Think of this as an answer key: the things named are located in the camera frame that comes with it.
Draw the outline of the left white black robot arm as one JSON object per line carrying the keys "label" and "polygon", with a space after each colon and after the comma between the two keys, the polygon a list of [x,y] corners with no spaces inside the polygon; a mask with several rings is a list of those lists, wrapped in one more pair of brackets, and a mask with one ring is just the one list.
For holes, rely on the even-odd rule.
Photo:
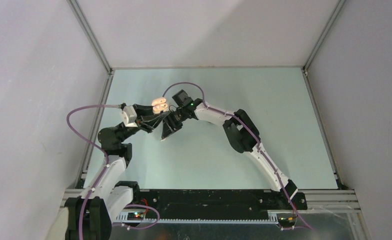
{"label": "left white black robot arm", "polygon": [[[121,121],[114,127],[99,131],[98,143],[81,135],[71,124],[70,117],[85,109],[113,108],[120,110]],[[65,230],[67,240],[107,240],[110,238],[114,219],[123,208],[136,208],[142,195],[132,187],[118,186],[119,176],[125,172],[132,158],[132,144],[124,141],[138,131],[151,133],[170,115],[166,103],[155,105],[99,104],[87,105],[72,110],[67,115],[68,127],[81,139],[103,153],[102,165],[90,185],[76,197],[65,202],[68,223]]]}

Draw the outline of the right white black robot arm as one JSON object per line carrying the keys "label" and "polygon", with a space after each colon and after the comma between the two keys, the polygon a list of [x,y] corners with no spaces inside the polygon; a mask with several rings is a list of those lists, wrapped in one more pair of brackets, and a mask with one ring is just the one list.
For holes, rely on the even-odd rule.
{"label": "right white black robot arm", "polygon": [[244,110],[230,112],[216,108],[206,103],[203,98],[192,99],[184,90],[177,92],[172,99],[177,107],[163,120],[162,140],[180,130],[183,122],[189,119],[222,127],[231,147],[248,156],[269,182],[270,190],[275,194],[275,204],[279,208],[307,208],[304,194],[271,159],[261,142],[258,128]]}

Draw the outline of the white earbud charging case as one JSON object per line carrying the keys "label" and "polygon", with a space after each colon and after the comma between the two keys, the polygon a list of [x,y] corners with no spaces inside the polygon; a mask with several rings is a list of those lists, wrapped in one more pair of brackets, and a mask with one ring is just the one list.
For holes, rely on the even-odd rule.
{"label": "white earbud charging case", "polygon": [[153,114],[160,114],[169,110],[169,105],[165,97],[152,100],[151,106]]}

